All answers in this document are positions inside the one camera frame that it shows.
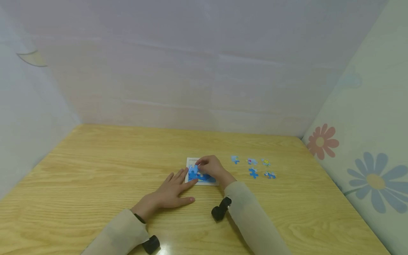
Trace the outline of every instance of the hand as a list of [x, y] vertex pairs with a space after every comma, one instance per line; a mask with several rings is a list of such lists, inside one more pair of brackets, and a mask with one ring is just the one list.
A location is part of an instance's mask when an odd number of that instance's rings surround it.
[[214, 155], [204, 156], [195, 163], [201, 173], [209, 174], [214, 177], [224, 190], [232, 182], [237, 180], [221, 165], [221, 162]]
[[194, 179], [183, 183], [187, 173], [188, 168], [180, 169], [177, 174], [171, 173], [155, 192], [144, 196], [131, 211], [147, 222], [159, 208], [175, 208], [193, 203], [193, 197], [178, 197], [198, 181]]

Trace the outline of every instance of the long sleeve shirt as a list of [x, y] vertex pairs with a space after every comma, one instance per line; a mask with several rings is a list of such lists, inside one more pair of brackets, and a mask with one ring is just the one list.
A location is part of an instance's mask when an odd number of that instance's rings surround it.
[[[255, 255], [291, 255], [272, 221], [243, 182], [229, 184], [224, 193], [232, 201], [228, 211]], [[126, 255], [147, 240], [146, 224], [126, 209], [106, 225], [81, 255]]]

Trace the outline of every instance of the blue puzzle piece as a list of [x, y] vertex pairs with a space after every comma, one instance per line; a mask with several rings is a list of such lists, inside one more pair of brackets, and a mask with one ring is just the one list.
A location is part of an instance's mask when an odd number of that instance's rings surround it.
[[231, 161], [234, 162], [235, 164], [238, 164], [238, 156], [231, 156]]
[[254, 158], [249, 158], [249, 159], [247, 160], [247, 162], [248, 162], [249, 165], [256, 165], [256, 164], [258, 164], [258, 161], [256, 161], [256, 159], [254, 159]]
[[276, 179], [276, 175], [275, 175], [274, 172], [268, 172], [268, 171], [266, 171], [265, 174], [264, 174], [264, 176], [267, 176], [268, 179], [271, 179], [271, 178]]
[[269, 160], [263, 159], [263, 158], [262, 158], [261, 160], [262, 160], [264, 166], [270, 166], [270, 165], [271, 165], [271, 163], [269, 162]]
[[256, 169], [250, 168], [249, 171], [251, 172], [249, 175], [250, 175], [250, 176], [253, 176], [254, 179], [256, 179], [256, 177], [259, 176], [259, 175], [256, 173], [256, 172], [257, 172]]
[[198, 179], [199, 182], [216, 182], [215, 178], [211, 175], [202, 175], [198, 171], [197, 165], [191, 165], [188, 168], [188, 180]]

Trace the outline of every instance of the left hand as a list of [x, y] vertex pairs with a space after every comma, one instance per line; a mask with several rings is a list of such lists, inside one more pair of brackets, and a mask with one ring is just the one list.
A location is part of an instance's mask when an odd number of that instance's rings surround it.
[[187, 173], [188, 168], [180, 169], [177, 174], [171, 173], [155, 192], [144, 196], [131, 211], [147, 222], [159, 208], [175, 208], [193, 203], [193, 197], [178, 197], [198, 181], [194, 179], [183, 183]]

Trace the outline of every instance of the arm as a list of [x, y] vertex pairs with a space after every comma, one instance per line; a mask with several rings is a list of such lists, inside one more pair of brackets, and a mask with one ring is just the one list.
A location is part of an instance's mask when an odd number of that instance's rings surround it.
[[187, 168], [177, 174], [171, 173], [155, 192], [144, 196], [131, 210], [120, 212], [81, 255], [126, 255], [137, 245], [149, 240], [146, 222], [157, 209], [175, 208], [195, 201], [193, 197], [178, 197], [198, 181], [183, 183], [187, 173]]
[[213, 176], [224, 190], [224, 196], [231, 199], [228, 209], [231, 218], [239, 228], [245, 242], [255, 253], [291, 255], [279, 232], [264, 212], [256, 197], [243, 182], [226, 171], [215, 156], [202, 157], [197, 161], [198, 169]]

